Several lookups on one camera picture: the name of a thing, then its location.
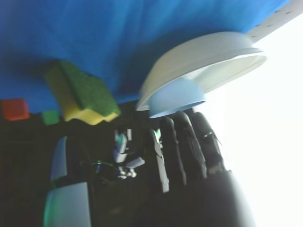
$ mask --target light blue cup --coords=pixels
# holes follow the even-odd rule
[[[149,99],[150,118],[163,117],[205,102],[204,92],[193,80],[178,78],[157,90]]]

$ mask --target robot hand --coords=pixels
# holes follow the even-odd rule
[[[135,226],[253,227],[252,213],[234,176],[226,171],[206,118],[183,112],[151,130],[145,165],[151,199]]]

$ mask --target red cube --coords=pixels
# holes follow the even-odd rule
[[[8,121],[20,121],[30,117],[23,98],[2,100],[2,112],[4,119]]]

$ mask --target blue cloth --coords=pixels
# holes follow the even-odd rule
[[[119,103],[136,100],[153,64],[190,39],[247,32],[287,0],[1,0],[0,99],[58,109],[42,74],[71,61]]]

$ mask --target black surface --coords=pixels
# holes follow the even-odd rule
[[[114,148],[115,129],[133,129],[135,152],[142,152],[148,128],[158,128],[159,119],[136,112],[135,102],[120,106],[122,115],[95,126],[78,120],[45,126],[38,115],[29,120],[8,122],[0,118],[0,225],[41,227],[50,185],[53,151],[62,136],[78,138],[90,159],[107,159]],[[96,185],[97,226],[129,226],[140,205],[149,197],[145,169],[135,179],[104,187]]]

